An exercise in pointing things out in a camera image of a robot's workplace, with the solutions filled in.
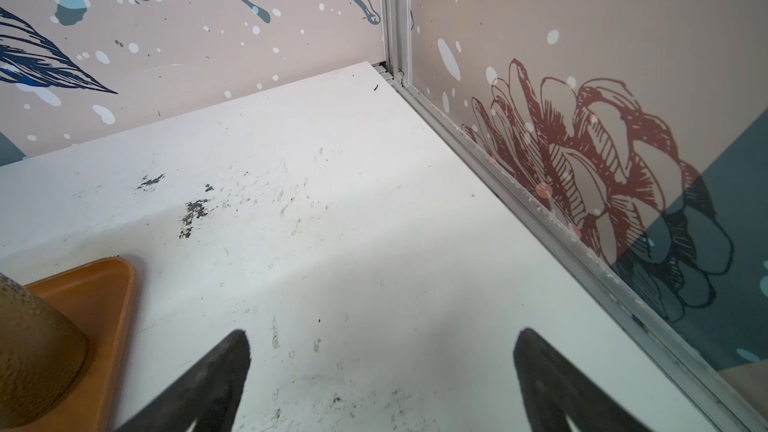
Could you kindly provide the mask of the tall brown textured glass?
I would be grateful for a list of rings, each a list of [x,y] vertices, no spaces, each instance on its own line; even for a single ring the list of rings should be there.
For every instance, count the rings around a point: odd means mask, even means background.
[[[36,421],[77,382],[89,339],[42,298],[1,277],[1,428]]]

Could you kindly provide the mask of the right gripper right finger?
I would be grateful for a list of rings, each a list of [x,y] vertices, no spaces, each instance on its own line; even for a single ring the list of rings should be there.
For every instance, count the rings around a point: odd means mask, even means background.
[[[535,330],[520,332],[513,359],[533,431],[650,431]]]

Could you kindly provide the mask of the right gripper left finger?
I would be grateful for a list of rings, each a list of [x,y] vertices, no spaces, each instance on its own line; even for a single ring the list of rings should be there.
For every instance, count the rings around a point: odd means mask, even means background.
[[[247,335],[234,330],[119,429],[230,431],[250,364]]]

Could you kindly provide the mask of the brown plastic tray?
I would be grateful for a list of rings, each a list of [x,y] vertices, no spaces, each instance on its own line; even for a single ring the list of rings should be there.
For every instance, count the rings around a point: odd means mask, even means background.
[[[70,393],[22,431],[105,431],[112,416],[139,275],[109,257],[32,282],[26,288],[77,325],[90,341],[87,369]]]

